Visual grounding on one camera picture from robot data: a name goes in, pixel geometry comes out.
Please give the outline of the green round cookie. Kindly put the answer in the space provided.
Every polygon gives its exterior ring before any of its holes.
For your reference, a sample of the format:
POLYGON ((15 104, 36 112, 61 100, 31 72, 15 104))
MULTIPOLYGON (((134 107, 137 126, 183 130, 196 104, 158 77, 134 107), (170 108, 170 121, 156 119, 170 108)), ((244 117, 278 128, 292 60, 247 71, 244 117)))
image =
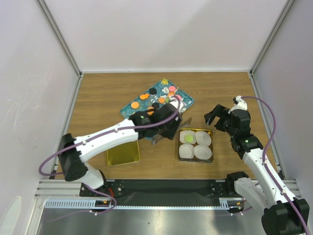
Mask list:
POLYGON ((184 141, 187 143, 192 143, 193 142, 193 136, 192 135, 185 135, 184 136, 184 141))

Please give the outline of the metal tongs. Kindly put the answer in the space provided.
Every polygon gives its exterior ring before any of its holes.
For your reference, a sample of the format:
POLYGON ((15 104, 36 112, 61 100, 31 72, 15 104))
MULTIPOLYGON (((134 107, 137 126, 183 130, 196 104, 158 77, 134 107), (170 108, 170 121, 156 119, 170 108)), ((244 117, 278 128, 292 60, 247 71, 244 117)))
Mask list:
MULTIPOLYGON (((187 127, 190 123, 191 123, 192 118, 190 117, 188 120, 186 120, 185 122, 182 122, 178 128, 176 129, 176 132, 174 133, 173 137, 182 129, 187 127)), ((163 137, 162 135, 156 135, 152 138, 151 140, 151 145, 155 145, 156 143, 160 142, 161 140, 165 139, 165 137, 163 137)))

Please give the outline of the gold tin lid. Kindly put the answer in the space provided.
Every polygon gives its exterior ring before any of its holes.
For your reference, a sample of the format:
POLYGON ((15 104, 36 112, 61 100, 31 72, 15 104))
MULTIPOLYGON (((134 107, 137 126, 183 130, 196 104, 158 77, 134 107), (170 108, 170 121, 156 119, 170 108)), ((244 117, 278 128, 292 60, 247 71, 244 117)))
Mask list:
POLYGON ((128 142, 107 150, 107 166, 126 165, 139 161, 138 141, 128 142))

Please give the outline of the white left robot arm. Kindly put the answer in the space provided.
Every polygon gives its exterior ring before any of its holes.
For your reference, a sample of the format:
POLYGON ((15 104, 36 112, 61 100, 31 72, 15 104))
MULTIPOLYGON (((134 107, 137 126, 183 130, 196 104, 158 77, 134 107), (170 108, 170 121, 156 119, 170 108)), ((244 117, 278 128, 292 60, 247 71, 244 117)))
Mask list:
POLYGON ((81 182, 97 196, 108 190, 103 174, 88 164, 95 155, 116 146, 153 138, 157 135, 172 140, 181 124, 180 101, 171 101, 152 111, 139 111, 120 123, 81 137, 62 136, 57 154, 64 179, 81 182))

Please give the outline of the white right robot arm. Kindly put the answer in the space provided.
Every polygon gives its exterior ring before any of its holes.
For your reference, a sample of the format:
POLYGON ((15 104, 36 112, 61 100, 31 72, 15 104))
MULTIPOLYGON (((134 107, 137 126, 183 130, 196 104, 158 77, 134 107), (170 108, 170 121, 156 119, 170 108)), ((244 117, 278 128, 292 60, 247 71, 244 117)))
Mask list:
POLYGON ((274 170, 259 139, 251 133, 250 113, 246 109, 228 109, 218 104, 204 115, 210 125, 228 133, 233 150, 252 170, 258 186, 244 172, 228 174, 225 191, 229 196, 241 195, 260 214, 263 229, 268 235, 299 235, 308 231, 310 206, 297 199, 274 170))

